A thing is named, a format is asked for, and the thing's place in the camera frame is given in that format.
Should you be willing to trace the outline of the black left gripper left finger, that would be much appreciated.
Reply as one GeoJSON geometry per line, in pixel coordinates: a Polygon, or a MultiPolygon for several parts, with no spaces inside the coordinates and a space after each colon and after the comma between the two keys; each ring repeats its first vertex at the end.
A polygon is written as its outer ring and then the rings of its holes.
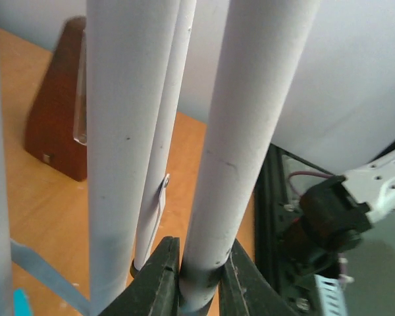
{"type": "Polygon", "coordinates": [[[178,315],[180,239],[164,237],[131,284],[101,316],[178,315]]]}

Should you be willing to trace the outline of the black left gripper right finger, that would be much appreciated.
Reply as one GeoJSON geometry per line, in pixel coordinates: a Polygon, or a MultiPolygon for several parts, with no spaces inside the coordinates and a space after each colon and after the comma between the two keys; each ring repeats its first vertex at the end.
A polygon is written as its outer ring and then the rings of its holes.
{"type": "Polygon", "coordinates": [[[235,240],[219,284],[219,314],[289,316],[297,313],[272,289],[235,240]]]}

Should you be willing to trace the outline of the brown wooden metronome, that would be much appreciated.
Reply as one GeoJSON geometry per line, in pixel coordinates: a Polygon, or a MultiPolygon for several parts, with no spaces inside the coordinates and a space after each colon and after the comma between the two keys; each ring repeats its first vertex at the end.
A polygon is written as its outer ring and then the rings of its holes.
{"type": "Polygon", "coordinates": [[[81,182],[87,178],[87,150],[73,138],[85,16],[65,21],[26,120],[24,149],[42,163],[81,182]]]}

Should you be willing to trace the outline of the white music stand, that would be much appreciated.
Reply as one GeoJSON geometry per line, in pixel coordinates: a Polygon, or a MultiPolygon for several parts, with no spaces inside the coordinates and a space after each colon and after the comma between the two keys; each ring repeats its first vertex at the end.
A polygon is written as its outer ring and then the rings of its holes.
{"type": "MultiPolygon", "coordinates": [[[[182,315],[206,315],[233,249],[273,137],[318,1],[231,1],[183,258],[169,291],[182,315]]],[[[139,240],[140,205],[164,129],[164,102],[176,97],[195,4],[88,1],[86,101],[90,298],[46,261],[11,240],[0,94],[0,315],[14,313],[18,263],[85,315],[98,315],[127,285],[139,240]]]]}

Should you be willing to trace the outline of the clear plastic metronome cover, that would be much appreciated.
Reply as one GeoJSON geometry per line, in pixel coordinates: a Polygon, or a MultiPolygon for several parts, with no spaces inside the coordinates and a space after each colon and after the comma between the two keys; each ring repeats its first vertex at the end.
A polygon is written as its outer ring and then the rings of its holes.
{"type": "Polygon", "coordinates": [[[82,32],[80,58],[74,106],[73,138],[76,142],[87,144],[87,102],[86,102],[86,32],[82,32]]]}

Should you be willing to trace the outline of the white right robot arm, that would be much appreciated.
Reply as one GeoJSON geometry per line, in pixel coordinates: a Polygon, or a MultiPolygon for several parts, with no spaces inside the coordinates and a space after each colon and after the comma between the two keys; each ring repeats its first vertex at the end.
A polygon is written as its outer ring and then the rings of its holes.
{"type": "Polygon", "coordinates": [[[395,210],[395,140],[369,163],[310,187],[299,208],[279,245],[294,272],[305,277],[358,247],[363,233],[395,210]]]}

